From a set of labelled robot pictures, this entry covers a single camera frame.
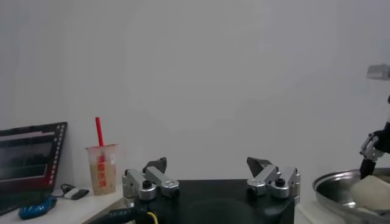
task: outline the drink cup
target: drink cup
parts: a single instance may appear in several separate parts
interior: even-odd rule
[[[116,144],[112,144],[87,148],[90,161],[92,188],[95,195],[105,195],[115,192],[116,146]]]

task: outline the stainless steel bowl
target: stainless steel bowl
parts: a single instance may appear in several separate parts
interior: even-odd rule
[[[376,169],[374,175],[390,177],[390,169]],[[359,180],[359,170],[340,171],[316,179],[313,182],[313,189],[316,192],[318,202],[343,217],[348,224],[390,223],[389,217],[370,214],[356,208],[350,195],[350,188]]]

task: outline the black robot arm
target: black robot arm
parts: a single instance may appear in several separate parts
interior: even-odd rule
[[[361,179],[372,175],[377,159],[385,153],[390,153],[390,114],[384,129],[371,133],[361,147],[360,154],[364,156],[360,165]]]

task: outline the yellow cable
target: yellow cable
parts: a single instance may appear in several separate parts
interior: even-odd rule
[[[147,212],[153,218],[154,224],[158,224],[157,216],[153,212]]]

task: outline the black knob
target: black knob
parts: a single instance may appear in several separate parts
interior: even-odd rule
[[[285,185],[285,183],[286,183],[286,182],[284,181],[284,179],[281,179],[281,178],[275,180],[275,185],[276,185],[277,187],[283,187],[283,186]]]
[[[151,181],[146,180],[146,181],[143,181],[143,182],[142,182],[142,188],[143,188],[143,189],[149,189],[149,188],[151,188],[151,187],[152,187],[152,182],[151,182]]]

